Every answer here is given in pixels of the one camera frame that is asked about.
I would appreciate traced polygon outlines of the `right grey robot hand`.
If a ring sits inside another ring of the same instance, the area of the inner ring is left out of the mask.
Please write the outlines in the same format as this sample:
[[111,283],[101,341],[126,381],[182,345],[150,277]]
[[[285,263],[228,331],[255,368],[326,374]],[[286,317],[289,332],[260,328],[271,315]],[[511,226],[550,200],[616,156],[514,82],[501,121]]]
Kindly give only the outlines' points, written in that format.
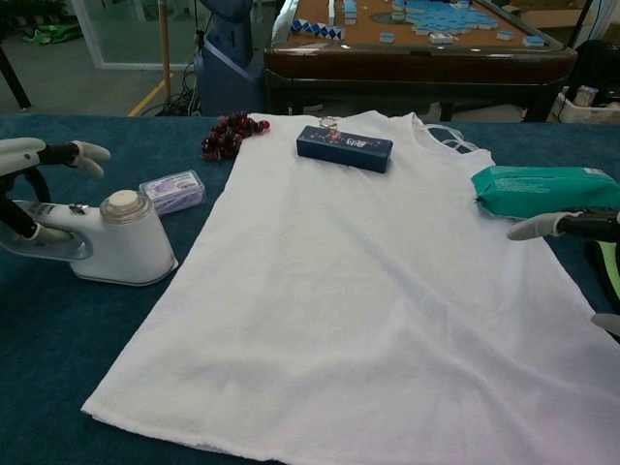
[[[589,241],[620,244],[620,208],[586,207],[543,213],[515,224],[507,232],[512,241],[571,235]],[[591,322],[620,339],[620,315],[595,314]]]

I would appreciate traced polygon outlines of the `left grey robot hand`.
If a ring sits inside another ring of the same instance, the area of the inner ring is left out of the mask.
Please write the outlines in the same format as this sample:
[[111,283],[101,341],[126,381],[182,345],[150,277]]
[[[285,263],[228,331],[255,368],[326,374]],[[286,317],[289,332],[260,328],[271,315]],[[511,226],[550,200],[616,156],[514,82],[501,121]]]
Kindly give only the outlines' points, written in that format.
[[101,161],[111,158],[108,149],[86,141],[73,140],[50,145],[41,139],[0,139],[0,222],[26,240],[43,242],[69,241],[68,232],[49,229],[35,222],[7,194],[14,188],[15,180],[23,176],[33,187],[37,200],[49,202],[50,193],[39,165],[63,165],[104,175]]

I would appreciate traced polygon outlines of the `white handheld garment steamer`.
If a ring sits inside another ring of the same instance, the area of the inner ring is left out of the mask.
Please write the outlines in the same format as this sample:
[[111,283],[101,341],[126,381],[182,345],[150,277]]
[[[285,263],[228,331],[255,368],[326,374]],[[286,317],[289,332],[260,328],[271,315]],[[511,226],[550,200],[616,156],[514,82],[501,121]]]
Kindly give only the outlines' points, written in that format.
[[177,266],[168,236],[146,195],[121,190],[100,206],[17,201],[35,223],[25,237],[0,221],[0,245],[26,257],[66,262],[86,280],[127,286],[155,283]]

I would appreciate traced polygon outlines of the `green wet wipes pack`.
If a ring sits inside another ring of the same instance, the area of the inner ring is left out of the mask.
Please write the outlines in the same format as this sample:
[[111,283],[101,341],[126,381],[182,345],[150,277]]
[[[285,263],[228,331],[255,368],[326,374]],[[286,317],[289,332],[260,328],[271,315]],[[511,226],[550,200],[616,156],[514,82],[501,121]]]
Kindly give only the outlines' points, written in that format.
[[598,169],[491,166],[471,181],[479,207],[499,217],[521,220],[585,207],[620,208],[620,183]]

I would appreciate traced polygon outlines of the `white storage basket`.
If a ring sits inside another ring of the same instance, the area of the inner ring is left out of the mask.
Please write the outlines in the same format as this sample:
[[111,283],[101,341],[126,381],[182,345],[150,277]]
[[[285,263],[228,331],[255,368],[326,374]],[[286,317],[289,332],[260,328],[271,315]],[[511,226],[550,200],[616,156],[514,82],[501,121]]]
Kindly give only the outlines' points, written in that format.
[[566,100],[567,91],[568,86],[564,86],[551,110],[551,114],[561,123],[620,124],[620,108],[575,106]]

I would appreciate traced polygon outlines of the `black bag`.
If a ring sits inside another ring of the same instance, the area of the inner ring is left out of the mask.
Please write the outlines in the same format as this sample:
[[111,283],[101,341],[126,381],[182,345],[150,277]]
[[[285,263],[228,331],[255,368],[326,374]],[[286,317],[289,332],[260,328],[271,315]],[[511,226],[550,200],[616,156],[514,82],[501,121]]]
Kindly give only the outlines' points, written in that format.
[[620,102],[620,46],[591,40],[577,48],[575,84],[598,90],[595,107]]

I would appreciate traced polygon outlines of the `wooden pole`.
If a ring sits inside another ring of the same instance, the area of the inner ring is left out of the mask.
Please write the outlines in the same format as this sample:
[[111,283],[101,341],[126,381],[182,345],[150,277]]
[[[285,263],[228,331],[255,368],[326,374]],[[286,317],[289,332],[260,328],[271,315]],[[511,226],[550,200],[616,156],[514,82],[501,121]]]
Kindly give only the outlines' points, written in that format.
[[167,0],[158,0],[158,16],[161,37],[162,69],[166,99],[171,97],[171,68]]

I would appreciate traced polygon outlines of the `teal felt table cover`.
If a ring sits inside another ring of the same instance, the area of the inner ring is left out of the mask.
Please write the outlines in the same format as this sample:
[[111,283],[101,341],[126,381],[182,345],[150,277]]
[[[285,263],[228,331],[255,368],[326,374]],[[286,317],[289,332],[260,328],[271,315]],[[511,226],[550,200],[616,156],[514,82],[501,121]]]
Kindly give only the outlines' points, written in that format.
[[[44,168],[57,202],[95,204],[146,180],[195,171],[206,188],[205,202],[164,219],[180,269],[224,192],[236,160],[202,160],[201,143],[212,124],[206,117],[20,114],[0,116],[0,138],[87,140],[111,151],[101,179],[79,170]],[[618,129],[428,126],[438,139],[457,133],[489,151],[492,164],[575,165],[620,174]],[[606,310],[581,242],[567,236],[544,241],[579,287],[592,315]],[[87,282],[63,263],[0,250],[0,465],[292,465],[140,435],[83,411],[178,270],[155,285],[131,288]]]

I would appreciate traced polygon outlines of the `dark red grape bunch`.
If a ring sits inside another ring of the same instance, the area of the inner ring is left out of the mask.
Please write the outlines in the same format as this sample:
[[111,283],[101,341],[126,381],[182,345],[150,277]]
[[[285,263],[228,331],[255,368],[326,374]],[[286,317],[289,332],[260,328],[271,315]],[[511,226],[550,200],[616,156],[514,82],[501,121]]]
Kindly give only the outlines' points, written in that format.
[[201,157],[205,161],[234,159],[241,144],[270,130],[267,120],[256,120],[245,111],[221,115],[201,143]]

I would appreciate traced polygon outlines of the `cardboard box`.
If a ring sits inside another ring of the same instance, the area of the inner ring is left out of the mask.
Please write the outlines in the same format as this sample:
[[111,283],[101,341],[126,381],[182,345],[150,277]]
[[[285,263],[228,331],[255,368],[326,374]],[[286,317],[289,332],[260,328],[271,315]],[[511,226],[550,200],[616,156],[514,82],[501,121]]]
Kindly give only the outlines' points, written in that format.
[[539,29],[574,28],[587,0],[508,0],[502,7]]

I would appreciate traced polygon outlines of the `brown mahjong table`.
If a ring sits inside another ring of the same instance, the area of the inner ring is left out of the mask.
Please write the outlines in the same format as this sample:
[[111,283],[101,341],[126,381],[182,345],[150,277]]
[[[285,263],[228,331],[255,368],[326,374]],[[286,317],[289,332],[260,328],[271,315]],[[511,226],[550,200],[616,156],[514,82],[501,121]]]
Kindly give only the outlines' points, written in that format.
[[[489,0],[471,0],[496,20],[495,28],[458,34],[451,45],[434,45],[412,23],[394,21],[391,0],[354,0],[356,21],[344,20],[343,0],[286,0],[263,54],[266,108],[300,114],[303,103],[342,99],[382,107],[439,103],[442,120],[456,104],[492,102],[525,108],[528,122],[544,121],[576,61],[575,51]],[[343,41],[294,34],[294,19],[338,25]],[[510,41],[496,38],[510,30]],[[395,35],[382,44],[380,34]],[[536,35],[545,46],[527,47]]]

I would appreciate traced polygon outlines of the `dark blue rectangular box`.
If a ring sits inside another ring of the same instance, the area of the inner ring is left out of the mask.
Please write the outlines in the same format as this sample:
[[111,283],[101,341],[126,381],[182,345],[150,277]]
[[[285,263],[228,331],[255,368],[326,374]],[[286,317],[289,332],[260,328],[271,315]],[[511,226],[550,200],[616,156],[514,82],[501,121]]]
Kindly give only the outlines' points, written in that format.
[[393,148],[389,139],[306,126],[296,138],[298,156],[385,173]]

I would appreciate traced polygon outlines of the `white sleeveless shirt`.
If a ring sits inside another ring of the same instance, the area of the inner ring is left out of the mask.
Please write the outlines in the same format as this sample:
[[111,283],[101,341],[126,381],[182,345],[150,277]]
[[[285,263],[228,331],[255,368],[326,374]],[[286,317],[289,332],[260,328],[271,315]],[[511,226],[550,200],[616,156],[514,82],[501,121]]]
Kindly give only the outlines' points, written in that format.
[[184,446],[292,465],[620,465],[620,344],[543,239],[475,205],[489,151],[415,115],[385,173],[242,144],[168,289],[83,404]]

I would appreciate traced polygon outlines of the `blue white snake puzzle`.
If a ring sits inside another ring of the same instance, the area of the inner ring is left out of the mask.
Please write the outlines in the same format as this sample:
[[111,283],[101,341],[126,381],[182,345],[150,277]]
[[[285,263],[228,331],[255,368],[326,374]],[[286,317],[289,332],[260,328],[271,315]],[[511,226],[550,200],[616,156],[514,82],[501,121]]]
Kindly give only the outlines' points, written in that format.
[[333,41],[343,41],[345,39],[345,30],[338,25],[312,22],[302,18],[296,18],[293,20],[290,26],[290,31],[294,34],[304,33]]

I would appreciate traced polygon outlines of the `glass partition with white frame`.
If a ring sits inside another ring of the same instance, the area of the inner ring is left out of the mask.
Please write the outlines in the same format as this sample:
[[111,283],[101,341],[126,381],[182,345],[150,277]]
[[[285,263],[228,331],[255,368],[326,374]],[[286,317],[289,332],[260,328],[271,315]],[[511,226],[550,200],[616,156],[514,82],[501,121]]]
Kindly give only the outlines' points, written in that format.
[[[97,68],[163,69],[158,0],[71,0],[71,6]],[[194,0],[166,0],[171,69],[192,61],[195,32],[209,17],[210,11]]]

